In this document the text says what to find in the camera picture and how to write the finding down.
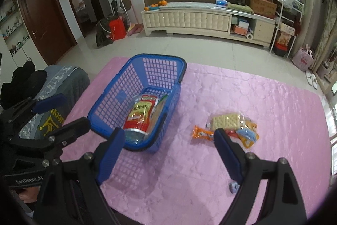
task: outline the pink bag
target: pink bag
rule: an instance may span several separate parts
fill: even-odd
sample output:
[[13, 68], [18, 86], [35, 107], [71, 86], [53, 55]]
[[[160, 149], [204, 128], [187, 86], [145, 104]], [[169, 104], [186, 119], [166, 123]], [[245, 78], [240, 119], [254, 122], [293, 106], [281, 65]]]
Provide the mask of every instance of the pink bag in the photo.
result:
[[312, 57], [312, 51], [310, 49], [300, 48], [298, 52], [294, 55], [292, 62], [301, 71], [307, 71], [314, 62], [314, 59]]

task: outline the blue gripper pad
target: blue gripper pad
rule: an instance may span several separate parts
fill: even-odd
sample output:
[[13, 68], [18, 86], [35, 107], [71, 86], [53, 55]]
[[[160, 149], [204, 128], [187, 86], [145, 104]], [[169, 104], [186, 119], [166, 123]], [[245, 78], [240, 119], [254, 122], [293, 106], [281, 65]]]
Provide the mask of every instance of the blue gripper pad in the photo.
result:
[[33, 113], [43, 114], [51, 109], [56, 107], [62, 106], [67, 102], [67, 98], [64, 94], [57, 94], [46, 99], [39, 100], [36, 102], [35, 106], [33, 107]]
[[242, 165], [245, 164], [245, 152], [239, 144], [230, 140], [223, 129], [218, 129], [214, 132], [214, 144], [230, 178], [241, 185], [244, 178], [242, 175], [244, 167]]
[[116, 128], [106, 142], [101, 143], [95, 150], [96, 180], [99, 184], [107, 180], [114, 168], [117, 158], [125, 143], [125, 133]]

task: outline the small blue wrapped candy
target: small blue wrapped candy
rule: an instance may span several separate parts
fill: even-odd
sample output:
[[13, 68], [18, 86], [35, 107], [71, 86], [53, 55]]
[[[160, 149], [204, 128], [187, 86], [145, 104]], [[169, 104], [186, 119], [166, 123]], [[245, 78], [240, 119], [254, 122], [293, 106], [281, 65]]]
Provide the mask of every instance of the small blue wrapped candy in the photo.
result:
[[233, 181], [230, 183], [230, 192], [232, 194], [236, 194], [239, 188], [240, 188], [240, 185], [236, 181]]
[[248, 129], [248, 128], [239, 129], [239, 130], [236, 130], [236, 133], [238, 135], [241, 135], [242, 137], [247, 138], [248, 140], [256, 142], [256, 134], [251, 129]]

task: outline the brown wooden door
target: brown wooden door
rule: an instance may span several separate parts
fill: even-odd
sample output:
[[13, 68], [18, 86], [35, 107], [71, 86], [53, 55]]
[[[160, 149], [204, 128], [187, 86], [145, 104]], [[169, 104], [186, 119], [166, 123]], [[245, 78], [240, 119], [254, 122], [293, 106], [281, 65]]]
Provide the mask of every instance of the brown wooden door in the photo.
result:
[[43, 59], [55, 64], [74, 43], [58, 0], [18, 0], [23, 20]]

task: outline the slippers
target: slippers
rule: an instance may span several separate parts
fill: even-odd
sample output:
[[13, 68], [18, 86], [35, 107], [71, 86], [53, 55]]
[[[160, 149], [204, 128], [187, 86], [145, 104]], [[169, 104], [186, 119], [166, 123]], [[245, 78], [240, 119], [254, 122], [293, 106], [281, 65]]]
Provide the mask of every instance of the slippers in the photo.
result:
[[310, 73], [309, 71], [306, 71], [305, 75], [306, 75], [306, 77], [311, 77], [312, 73]]
[[317, 84], [317, 79], [316, 79], [315, 75], [311, 75], [311, 81], [312, 81], [313, 87], [317, 90], [318, 89], [318, 84]]
[[312, 74], [310, 74], [310, 76], [307, 77], [307, 81], [308, 83], [312, 86]]

